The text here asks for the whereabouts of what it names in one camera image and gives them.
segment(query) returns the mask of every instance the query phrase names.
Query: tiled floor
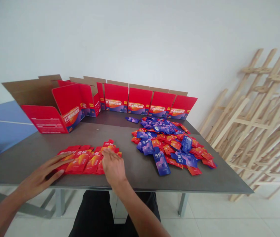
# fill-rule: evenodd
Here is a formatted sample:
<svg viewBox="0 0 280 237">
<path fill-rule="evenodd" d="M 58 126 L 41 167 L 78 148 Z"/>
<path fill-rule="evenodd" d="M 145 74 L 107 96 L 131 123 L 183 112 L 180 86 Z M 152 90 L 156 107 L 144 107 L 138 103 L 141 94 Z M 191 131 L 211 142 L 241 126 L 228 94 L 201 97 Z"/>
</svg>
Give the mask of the tiled floor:
<svg viewBox="0 0 280 237">
<path fill-rule="evenodd" d="M 185 217 L 177 214 L 180 193 L 157 193 L 161 222 L 171 236 L 277 236 L 280 237 L 280 191 L 272 199 L 265 199 L 273 187 L 259 189 L 256 194 L 244 197 L 236 203 L 228 201 L 223 194 L 190 194 Z M 9 194 L 12 188 L 0 187 L 0 192 Z M 67 190 L 68 207 L 63 217 L 51 220 L 18 215 L 6 236 L 68 236 L 80 206 L 84 190 Z M 41 205 L 49 190 L 30 203 Z M 54 208 L 54 199 L 47 209 Z M 117 196 L 110 192 L 115 223 L 124 223 L 127 211 Z"/>
</svg>

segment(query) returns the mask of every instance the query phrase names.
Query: hand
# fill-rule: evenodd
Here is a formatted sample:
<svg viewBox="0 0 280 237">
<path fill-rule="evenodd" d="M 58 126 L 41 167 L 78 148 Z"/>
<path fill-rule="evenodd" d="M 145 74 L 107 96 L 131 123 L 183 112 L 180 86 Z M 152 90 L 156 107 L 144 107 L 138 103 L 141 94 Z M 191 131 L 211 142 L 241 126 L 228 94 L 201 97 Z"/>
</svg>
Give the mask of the hand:
<svg viewBox="0 0 280 237">
<path fill-rule="evenodd" d="M 14 191 L 16 197 L 20 198 L 23 202 L 27 202 L 28 200 L 42 193 L 54 181 L 60 178 L 60 176 L 64 173 L 64 170 L 56 172 L 49 179 L 47 179 L 46 176 L 59 166 L 74 160 L 69 159 L 60 161 L 62 158 L 67 157 L 70 154 L 72 154 L 72 152 L 66 152 L 61 155 L 55 156 L 41 165 L 17 187 L 17 189 Z"/>
<path fill-rule="evenodd" d="M 104 156 L 102 162 L 106 179 L 112 189 L 116 189 L 121 184 L 128 181 L 126 178 L 124 160 L 110 149 L 105 149 L 102 155 Z"/>
</svg>

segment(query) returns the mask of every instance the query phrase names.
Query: gray table top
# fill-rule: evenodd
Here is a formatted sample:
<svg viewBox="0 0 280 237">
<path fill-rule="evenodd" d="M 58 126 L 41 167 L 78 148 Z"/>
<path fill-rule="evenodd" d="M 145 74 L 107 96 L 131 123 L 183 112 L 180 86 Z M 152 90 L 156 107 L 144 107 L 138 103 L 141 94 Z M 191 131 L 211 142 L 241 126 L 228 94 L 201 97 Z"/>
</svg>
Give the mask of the gray table top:
<svg viewBox="0 0 280 237">
<path fill-rule="evenodd" d="M 32 134 L 20 143 L 0 154 L 0 185 L 17 186 L 33 170 L 60 150 L 71 145 L 101 146 L 113 139 L 123 154 L 126 176 L 136 191 L 174 191 L 201 193 L 250 194 L 252 189 L 215 152 L 205 139 L 189 124 L 182 122 L 208 152 L 214 156 L 217 169 L 199 163 L 203 174 L 191 176 L 187 169 L 170 165 L 171 174 L 159 176 L 152 156 L 144 156 L 131 142 L 131 132 L 142 127 L 128 122 L 125 117 L 141 118 L 119 112 L 101 111 L 97 118 L 85 118 L 70 134 Z M 104 175 L 64 175 L 55 188 L 111 189 Z"/>
</svg>

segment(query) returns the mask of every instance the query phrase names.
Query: black pants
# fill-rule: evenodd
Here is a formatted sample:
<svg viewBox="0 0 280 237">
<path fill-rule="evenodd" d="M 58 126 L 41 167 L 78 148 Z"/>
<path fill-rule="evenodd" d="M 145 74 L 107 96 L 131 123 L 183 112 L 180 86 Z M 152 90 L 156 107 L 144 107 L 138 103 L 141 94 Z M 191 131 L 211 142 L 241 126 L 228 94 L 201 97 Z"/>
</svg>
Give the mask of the black pants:
<svg viewBox="0 0 280 237">
<path fill-rule="evenodd" d="M 136 192 L 136 194 L 161 221 L 155 193 Z M 129 215 L 124 225 L 114 224 L 108 191 L 86 191 L 69 235 L 69 237 L 78 236 L 137 237 L 138 234 Z"/>
</svg>

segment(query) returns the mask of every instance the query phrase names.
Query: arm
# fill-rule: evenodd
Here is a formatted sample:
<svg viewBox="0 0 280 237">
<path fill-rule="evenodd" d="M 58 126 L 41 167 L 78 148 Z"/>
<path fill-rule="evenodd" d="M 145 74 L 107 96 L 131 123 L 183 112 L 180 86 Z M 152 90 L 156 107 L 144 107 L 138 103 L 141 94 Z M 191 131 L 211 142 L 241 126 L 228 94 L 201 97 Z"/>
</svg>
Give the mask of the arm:
<svg viewBox="0 0 280 237">
<path fill-rule="evenodd" d="M 71 154 L 71 152 L 55 156 L 48 160 L 37 170 L 35 170 L 28 178 L 26 178 L 12 194 L 10 194 L 0 203 L 0 237 L 5 235 L 19 208 L 25 202 L 34 198 L 46 188 L 48 188 L 63 174 L 64 170 L 61 170 L 55 173 L 48 180 L 46 179 L 46 176 L 54 169 L 73 161 L 73 159 L 60 161 L 69 154 Z"/>
<path fill-rule="evenodd" d="M 103 151 L 103 167 L 108 183 L 117 194 L 140 237 L 169 237 L 158 218 L 144 204 L 130 186 L 125 173 L 124 160 L 113 151 Z"/>
</svg>

